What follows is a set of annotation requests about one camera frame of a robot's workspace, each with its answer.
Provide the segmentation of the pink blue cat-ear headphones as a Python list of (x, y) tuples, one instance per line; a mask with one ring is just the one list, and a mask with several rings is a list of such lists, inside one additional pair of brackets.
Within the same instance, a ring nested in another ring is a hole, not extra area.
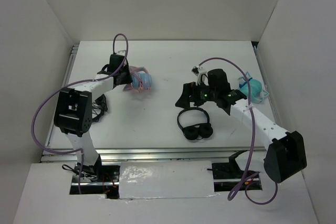
[(145, 67), (130, 66), (132, 82), (126, 84), (123, 91), (148, 91), (152, 87), (152, 77)]

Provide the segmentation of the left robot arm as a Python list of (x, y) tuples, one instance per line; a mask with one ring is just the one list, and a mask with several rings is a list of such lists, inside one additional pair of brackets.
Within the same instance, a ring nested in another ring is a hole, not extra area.
[(103, 168), (89, 132), (93, 123), (92, 104), (116, 86), (131, 82), (126, 56), (112, 54), (109, 63), (93, 80), (59, 92), (54, 125), (66, 135), (73, 149), (79, 150), (77, 165), (93, 182), (102, 177)]

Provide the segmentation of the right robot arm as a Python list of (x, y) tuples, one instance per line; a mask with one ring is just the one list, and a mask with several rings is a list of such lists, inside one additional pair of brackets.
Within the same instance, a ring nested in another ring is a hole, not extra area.
[(247, 95), (230, 87), (222, 69), (207, 72), (202, 67), (194, 67), (192, 72), (196, 75), (196, 81), (183, 85), (176, 107), (186, 111), (211, 101), (248, 129), (254, 130), (256, 139), (262, 142), (267, 151), (265, 172), (276, 183), (307, 167), (304, 140), (299, 132), (287, 131), (257, 108), (249, 106)]

